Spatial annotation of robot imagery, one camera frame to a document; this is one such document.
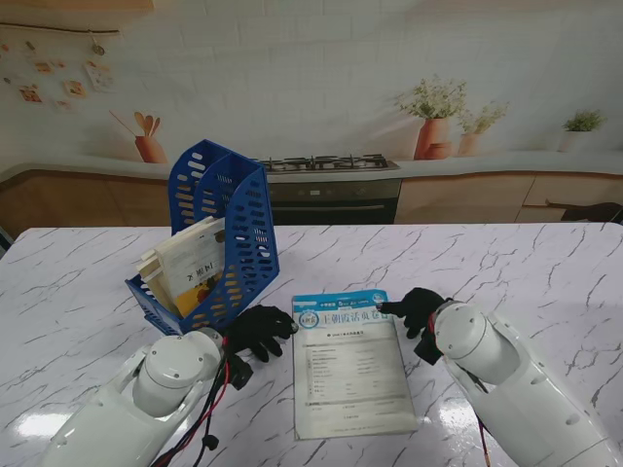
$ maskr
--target red wire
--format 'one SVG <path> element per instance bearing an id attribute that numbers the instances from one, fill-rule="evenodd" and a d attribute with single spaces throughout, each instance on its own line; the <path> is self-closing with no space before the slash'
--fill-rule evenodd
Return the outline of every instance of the red wire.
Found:
<path id="1" fill-rule="evenodd" d="M 487 449 L 487 442 L 485 441 L 485 425 L 483 421 L 478 417 L 478 429 L 480 430 L 480 441 L 483 444 L 483 454 L 485 454 L 485 462 L 487 463 L 487 467 L 491 467 L 491 460 L 489 458 L 489 450 Z"/>
<path id="2" fill-rule="evenodd" d="M 210 407 L 210 410 L 205 413 L 205 415 L 202 417 L 202 421 L 197 427 L 197 430 L 193 431 L 191 436 L 189 436 L 186 442 L 184 442 L 182 447 L 178 451 L 170 453 L 167 457 L 163 457 L 163 459 L 155 467 L 160 467 L 161 465 L 165 465 L 166 462 L 170 462 L 171 460 L 173 460 L 173 457 L 175 456 L 175 454 L 184 450 L 190 444 L 190 442 L 193 441 L 195 434 L 199 431 L 199 427 L 202 426 L 203 422 L 212 414 L 212 411 L 216 409 L 216 406 L 218 406 L 219 402 L 221 402 L 221 400 L 223 399 L 223 396 L 225 395 L 225 390 L 227 389 L 227 385 L 229 384 L 229 382 L 230 382 L 230 362 L 226 361 L 225 362 L 225 382 L 223 383 L 223 388 L 221 389 L 221 393 L 216 399 L 216 402 L 214 402 L 212 407 Z"/>
<path id="3" fill-rule="evenodd" d="M 212 405 L 212 407 L 210 407 L 210 410 L 207 411 L 205 413 L 205 415 L 202 417 L 202 421 L 200 422 L 200 426 L 205 422 L 205 420 L 212 414 L 212 411 L 214 411 L 214 409 L 216 409 L 216 406 L 218 406 L 219 402 L 221 402 L 221 399 L 223 399 L 223 396 L 225 395 L 225 389 L 227 389 L 227 385 L 230 382 L 230 362 L 225 362 L 225 382 L 223 383 L 223 389 L 221 389 L 221 393 L 219 394 L 218 398 L 216 399 L 216 402 L 214 402 L 214 404 Z M 188 440 L 186 440 L 186 442 L 184 443 L 184 445 L 182 446 L 182 448 L 180 450 L 184 450 L 191 441 L 193 441 L 193 438 L 195 437 L 195 433 L 197 433 L 199 431 L 199 427 L 197 430 L 195 430 L 191 436 L 188 438 Z"/>
<path id="4" fill-rule="evenodd" d="M 432 334 L 435 334 L 435 320 L 434 320 L 434 315 L 435 313 L 432 313 L 428 316 L 428 331 L 430 331 Z"/>

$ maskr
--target oven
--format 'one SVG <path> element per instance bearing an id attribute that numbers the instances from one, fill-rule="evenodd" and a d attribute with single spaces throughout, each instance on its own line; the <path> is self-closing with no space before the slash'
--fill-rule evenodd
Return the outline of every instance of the oven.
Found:
<path id="1" fill-rule="evenodd" d="M 277 226 L 393 224 L 400 179 L 272 183 Z"/>

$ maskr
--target blue file holder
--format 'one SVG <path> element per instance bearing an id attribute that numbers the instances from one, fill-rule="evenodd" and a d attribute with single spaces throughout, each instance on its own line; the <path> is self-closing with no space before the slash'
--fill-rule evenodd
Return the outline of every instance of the blue file holder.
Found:
<path id="1" fill-rule="evenodd" d="M 188 149 L 168 178 L 175 234 L 207 216 L 225 217 L 225 268 L 210 295 L 183 319 L 160 305 L 140 275 L 127 280 L 145 319 L 166 335 L 232 321 L 277 277 L 275 228 L 264 166 L 204 140 Z"/>

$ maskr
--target black glove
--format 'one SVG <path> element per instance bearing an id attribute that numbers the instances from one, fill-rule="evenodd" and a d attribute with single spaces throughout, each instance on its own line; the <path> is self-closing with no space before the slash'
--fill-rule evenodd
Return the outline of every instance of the black glove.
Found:
<path id="1" fill-rule="evenodd" d="M 434 365 L 443 354 L 437 348 L 435 336 L 428 329 L 428 318 L 448 300 L 451 299 L 444 300 L 432 290 L 416 287 L 405 295 L 401 302 L 385 302 L 377 305 L 377 310 L 383 314 L 405 317 L 408 339 L 415 338 L 423 329 L 421 341 L 415 352 L 422 360 Z"/>
<path id="2" fill-rule="evenodd" d="M 269 352 L 280 357 L 281 346 L 274 339 L 288 339 L 299 330 L 290 315 L 276 306 L 256 305 L 240 314 L 227 329 L 227 348 L 236 353 L 249 348 L 263 362 L 269 361 Z"/>

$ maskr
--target cable connector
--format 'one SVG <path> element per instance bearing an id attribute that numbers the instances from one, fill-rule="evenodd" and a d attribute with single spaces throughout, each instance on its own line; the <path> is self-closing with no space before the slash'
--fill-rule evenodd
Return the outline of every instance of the cable connector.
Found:
<path id="1" fill-rule="evenodd" d="M 230 383 L 237 391 L 240 391 L 253 376 L 253 370 L 248 363 L 234 353 L 228 356 L 228 362 L 230 364 Z"/>
<path id="2" fill-rule="evenodd" d="M 218 438 L 216 438 L 214 435 L 205 435 L 202 439 L 202 443 L 206 448 L 210 450 L 215 450 L 216 448 L 218 448 Z"/>

